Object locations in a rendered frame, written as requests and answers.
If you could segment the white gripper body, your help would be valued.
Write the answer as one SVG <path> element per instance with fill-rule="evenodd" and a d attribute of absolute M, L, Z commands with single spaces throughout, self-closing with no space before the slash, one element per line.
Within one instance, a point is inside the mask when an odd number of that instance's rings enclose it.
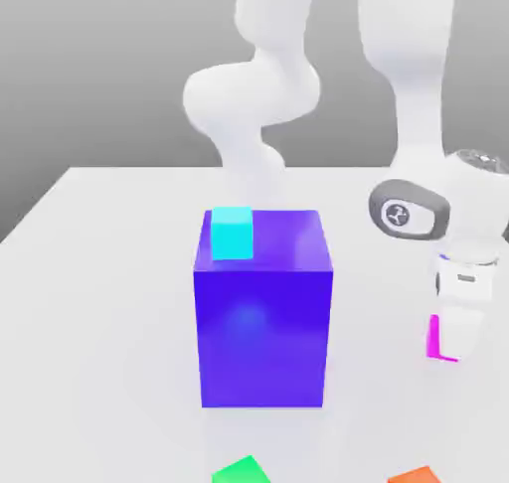
<path fill-rule="evenodd" d="M 443 300 L 438 305 L 439 353 L 450 360 L 465 360 L 474 351 L 485 319 L 477 305 Z"/>

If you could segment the small magenta cube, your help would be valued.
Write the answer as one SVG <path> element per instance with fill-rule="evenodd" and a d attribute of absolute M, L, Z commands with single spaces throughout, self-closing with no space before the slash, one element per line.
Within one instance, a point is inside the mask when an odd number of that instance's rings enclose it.
<path fill-rule="evenodd" d="M 439 347 L 439 317 L 432 314 L 429 317 L 426 334 L 426 356 L 431 359 L 457 363 L 458 360 L 444 356 Z"/>

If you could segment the small orange cube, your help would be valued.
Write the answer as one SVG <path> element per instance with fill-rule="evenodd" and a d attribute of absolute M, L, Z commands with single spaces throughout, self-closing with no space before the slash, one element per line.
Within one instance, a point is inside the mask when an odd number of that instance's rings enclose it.
<path fill-rule="evenodd" d="M 441 483 L 429 466 L 422 466 L 388 478 L 387 483 Z"/>

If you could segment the small cyan cube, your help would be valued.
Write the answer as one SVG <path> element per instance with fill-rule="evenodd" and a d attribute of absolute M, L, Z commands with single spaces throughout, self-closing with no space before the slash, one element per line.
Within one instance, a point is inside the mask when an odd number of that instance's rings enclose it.
<path fill-rule="evenodd" d="M 254 219 L 250 207 L 215 207 L 211 215 L 213 260 L 254 257 Z"/>

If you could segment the small green cube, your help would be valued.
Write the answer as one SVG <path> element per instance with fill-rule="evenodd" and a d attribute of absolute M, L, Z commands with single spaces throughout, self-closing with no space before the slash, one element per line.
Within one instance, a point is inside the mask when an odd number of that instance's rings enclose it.
<path fill-rule="evenodd" d="M 211 483 L 271 483 L 257 461 L 246 456 L 212 475 Z"/>

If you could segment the large blue box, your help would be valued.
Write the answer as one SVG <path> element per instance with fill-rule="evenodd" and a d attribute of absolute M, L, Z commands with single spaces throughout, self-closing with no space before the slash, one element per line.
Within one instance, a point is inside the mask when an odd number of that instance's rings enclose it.
<path fill-rule="evenodd" d="M 333 265 L 315 211 L 254 212 L 254 256 L 214 260 L 205 213 L 193 269 L 204 407 L 323 404 Z"/>

